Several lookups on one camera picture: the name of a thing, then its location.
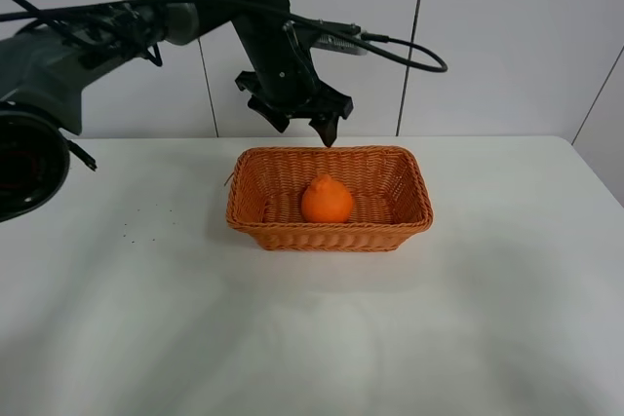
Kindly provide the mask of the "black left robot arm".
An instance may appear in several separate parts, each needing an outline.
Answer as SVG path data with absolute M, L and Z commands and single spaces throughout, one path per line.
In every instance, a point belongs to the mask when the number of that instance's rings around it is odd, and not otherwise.
M 184 46 L 230 23 L 252 64 L 236 78 L 248 106 L 276 130 L 305 119 L 326 146 L 352 99 L 318 76 L 310 51 L 343 27 L 296 19 L 290 0 L 124 0 L 44 11 L 12 0 L 30 24 L 1 43 L 1 217 L 49 202 L 72 158 L 96 161 L 75 142 L 82 94 L 125 63 L 160 65 L 162 42 Z

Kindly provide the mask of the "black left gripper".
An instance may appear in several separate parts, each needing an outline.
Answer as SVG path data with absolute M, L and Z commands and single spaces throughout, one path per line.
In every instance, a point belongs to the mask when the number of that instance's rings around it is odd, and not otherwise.
M 310 49 L 322 33 L 297 27 L 285 17 L 290 0 L 245 0 L 271 11 L 245 10 L 233 19 L 235 31 L 253 67 L 235 80 L 252 97 L 248 107 L 277 132 L 288 120 L 310 119 L 326 147 L 337 138 L 337 120 L 353 110 L 352 98 L 325 84 L 314 67 Z

